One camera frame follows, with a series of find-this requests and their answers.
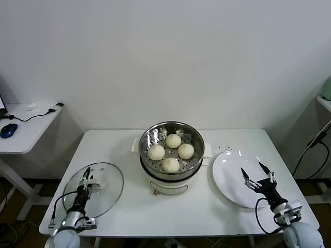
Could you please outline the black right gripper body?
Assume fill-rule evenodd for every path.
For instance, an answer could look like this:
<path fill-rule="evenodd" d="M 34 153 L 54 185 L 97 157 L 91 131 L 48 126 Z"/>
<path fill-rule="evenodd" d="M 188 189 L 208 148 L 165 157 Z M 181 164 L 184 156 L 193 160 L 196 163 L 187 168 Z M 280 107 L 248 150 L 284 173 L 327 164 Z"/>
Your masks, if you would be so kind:
<path fill-rule="evenodd" d="M 267 178 L 258 181 L 258 184 L 260 184 L 260 186 L 255 189 L 255 192 L 265 196 L 271 210 L 288 202 L 286 199 L 282 198 L 276 190 L 276 182 L 271 182 L 271 180 Z"/>

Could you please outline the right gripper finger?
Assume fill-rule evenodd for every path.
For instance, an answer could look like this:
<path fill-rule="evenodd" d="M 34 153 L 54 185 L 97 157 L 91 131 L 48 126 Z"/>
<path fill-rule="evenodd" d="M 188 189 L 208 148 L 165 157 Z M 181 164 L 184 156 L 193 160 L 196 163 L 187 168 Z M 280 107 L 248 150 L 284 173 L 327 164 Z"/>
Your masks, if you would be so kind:
<path fill-rule="evenodd" d="M 245 185 L 252 189 L 253 191 L 255 191 L 256 189 L 259 189 L 261 187 L 261 185 L 253 180 L 250 179 L 250 177 L 248 176 L 248 174 L 245 172 L 245 170 L 241 167 L 240 168 L 242 171 L 242 175 L 243 178 L 245 180 Z"/>
<path fill-rule="evenodd" d="M 276 183 L 276 179 L 274 176 L 274 172 L 271 172 L 269 170 L 269 168 L 267 166 L 265 166 L 263 163 L 259 162 L 259 165 L 261 167 L 261 169 L 264 171 L 264 173 L 268 176 L 268 178 L 270 179 L 271 183 Z"/>

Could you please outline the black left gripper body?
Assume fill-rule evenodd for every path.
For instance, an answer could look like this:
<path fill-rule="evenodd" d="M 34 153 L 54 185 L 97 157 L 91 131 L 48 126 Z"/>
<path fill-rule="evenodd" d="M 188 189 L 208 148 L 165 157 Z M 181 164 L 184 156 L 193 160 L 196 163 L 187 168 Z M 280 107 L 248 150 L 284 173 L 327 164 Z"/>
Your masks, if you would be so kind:
<path fill-rule="evenodd" d="M 87 201 L 90 199 L 90 190 L 84 189 L 84 187 L 77 188 L 77 195 L 74 199 L 71 211 L 80 212 L 81 214 L 86 214 L 85 206 Z"/>

